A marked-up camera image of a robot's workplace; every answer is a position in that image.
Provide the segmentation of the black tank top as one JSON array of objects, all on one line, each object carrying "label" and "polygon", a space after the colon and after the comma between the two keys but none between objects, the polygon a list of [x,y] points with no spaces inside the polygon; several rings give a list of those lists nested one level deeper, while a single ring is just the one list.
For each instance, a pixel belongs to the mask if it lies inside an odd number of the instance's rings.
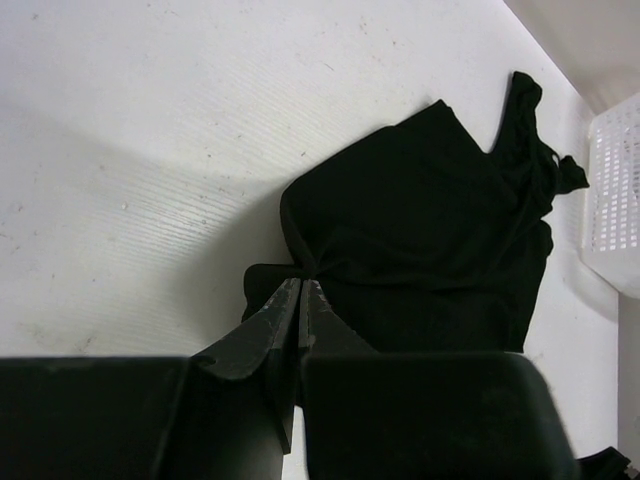
[{"label": "black tank top", "polygon": [[247,269],[246,314],[300,278],[378,351],[522,352],[553,248],[545,218],[588,185],[539,137],[541,97],[511,76],[489,151],[437,101],[294,180],[279,204],[292,261]]}]

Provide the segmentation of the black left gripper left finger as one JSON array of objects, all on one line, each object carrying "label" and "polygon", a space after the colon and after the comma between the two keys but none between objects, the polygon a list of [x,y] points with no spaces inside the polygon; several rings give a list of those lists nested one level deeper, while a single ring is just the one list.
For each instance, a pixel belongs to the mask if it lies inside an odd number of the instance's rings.
[{"label": "black left gripper left finger", "polygon": [[191,357],[5,358],[5,479],[278,479],[301,283]]}]

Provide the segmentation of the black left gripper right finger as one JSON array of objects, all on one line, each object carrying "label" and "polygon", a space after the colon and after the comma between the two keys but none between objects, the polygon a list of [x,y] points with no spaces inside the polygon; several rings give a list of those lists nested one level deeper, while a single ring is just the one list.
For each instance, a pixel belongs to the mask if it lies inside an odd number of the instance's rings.
[{"label": "black left gripper right finger", "polygon": [[383,354],[300,297],[306,467],[313,479],[576,479],[543,376],[506,352]]}]

